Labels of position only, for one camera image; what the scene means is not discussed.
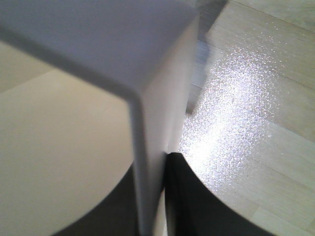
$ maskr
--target black curved object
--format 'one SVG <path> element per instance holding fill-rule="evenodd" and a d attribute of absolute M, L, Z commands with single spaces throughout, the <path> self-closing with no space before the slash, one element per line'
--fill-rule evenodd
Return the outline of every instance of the black curved object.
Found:
<path fill-rule="evenodd" d="M 213 195 L 180 153 L 166 159 L 165 201 L 168 236 L 272 236 Z"/>
<path fill-rule="evenodd" d="M 132 165 L 99 205 L 54 236 L 139 236 Z"/>

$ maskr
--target curved white surface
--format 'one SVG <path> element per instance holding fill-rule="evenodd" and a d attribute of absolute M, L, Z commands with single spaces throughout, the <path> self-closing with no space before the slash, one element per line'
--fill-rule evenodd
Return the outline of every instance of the curved white surface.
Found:
<path fill-rule="evenodd" d="M 127 104 L 73 76 L 52 70 L 0 93 L 0 235 L 51 235 L 79 219 L 132 152 Z"/>
<path fill-rule="evenodd" d="M 180 134 L 187 104 L 178 100 L 186 97 L 182 83 L 187 84 L 190 77 L 177 74 L 174 70 L 179 67 L 175 65 L 181 63 L 181 71 L 192 68 L 196 11 L 176 0 L 2 0 L 0 12 L 2 40 L 129 104 L 139 231 L 151 234 L 164 152 L 173 146 L 163 140 Z M 165 70 L 160 66 L 179 41 L 189 48 L 176 51 L 177 61 L 165 73 L 168 80 L 158 81 L 157 70 Z M 174 88 L 176 93 L 173 89 L 163 90 L 173 82 L 181 84 Z M 153 84 L 158 87 L 150 89 Z M 166 98 L 171 99 L 158 103 Z M 173 134 L 163 120 L 174 124 Z"/>

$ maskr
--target wooden floor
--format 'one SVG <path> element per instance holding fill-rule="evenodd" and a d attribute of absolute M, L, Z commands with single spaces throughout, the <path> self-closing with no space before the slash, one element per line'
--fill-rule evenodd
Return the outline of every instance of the wooden floor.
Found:
<path fill-rule="evenodd" d="M 197 1 L 201 24 L 219 3 Z M 188 111 L 180 151 L 211 191 L 276 235 L 315 235 L 315 1 L 229 1 Z"/>

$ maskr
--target beige surface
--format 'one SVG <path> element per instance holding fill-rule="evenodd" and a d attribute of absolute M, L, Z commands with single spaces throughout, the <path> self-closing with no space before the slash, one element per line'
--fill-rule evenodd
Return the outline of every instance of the beige surface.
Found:
<path fill-rule="evenodd" d="M 180 151 L 239 214 L 276 235 L 309 236 L 315 235 L 315 33 L 298 22 L 312 15 L 302 10 L 306 1 L 279 14 L 280 7 L 267 14 L 260 8 L 286 2 L 226 5 L 207 33 L 213 52 L 207 81 L 192 82 L 191 102 L 202 92 L 186 115 Z M 311 11 L 315 2 L 307 3 Z"/>
<path fill-rule="evenodd" d="M 315 33 L 314 0 L 235 0 Z"/>
<path fill-rule="evenodd" d="M 50 65 L 0 42 L 0 93 L 51 70 Z"/>
<path fill-rule="evenodd" d="M 0 93 L 0 235 L 51 235 L 69 225 L 133 159 L 124 101 L 56 69 L 28 79 L 42 72 L 1 73 L 1 84 L 13 82 Z"/>
<path fill-rule="evenodd" d="M 286 222 L 271 212 L 259 208 L 252 217 L 254 223 L 260 224 L 263 228 L 274 232 L 279 236 L 311 236 L 310 233 Z"/>

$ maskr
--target black base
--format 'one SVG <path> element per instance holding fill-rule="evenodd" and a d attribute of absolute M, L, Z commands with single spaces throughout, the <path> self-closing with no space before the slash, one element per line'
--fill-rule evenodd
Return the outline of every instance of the black base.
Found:
<path fill-rule="evenodd" d="M 165 168 L 168 236 L 271 236 L 213 195 L 180 153 Z"/>
<path fill-rule="evenodd" d="M 54 236 L 139 236 L 132 166 L 98 206 Z"/>

